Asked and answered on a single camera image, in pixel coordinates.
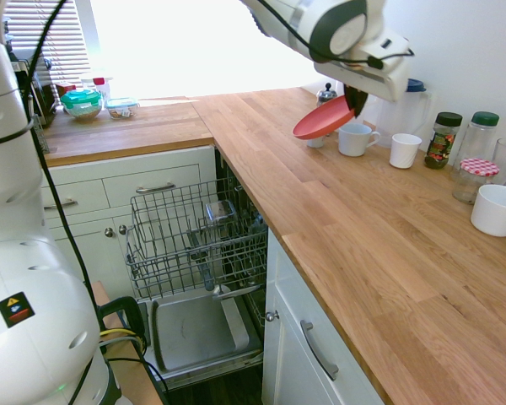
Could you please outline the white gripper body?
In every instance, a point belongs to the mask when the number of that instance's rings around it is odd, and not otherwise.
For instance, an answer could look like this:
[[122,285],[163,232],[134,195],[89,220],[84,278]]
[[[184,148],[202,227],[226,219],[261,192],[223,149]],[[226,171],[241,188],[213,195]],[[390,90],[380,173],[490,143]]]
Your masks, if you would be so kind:
[[316,62],[318,73],[383,100],[397,101],[406,92],[410,75],[409,40],[393,30],[361,41],[328,62]]

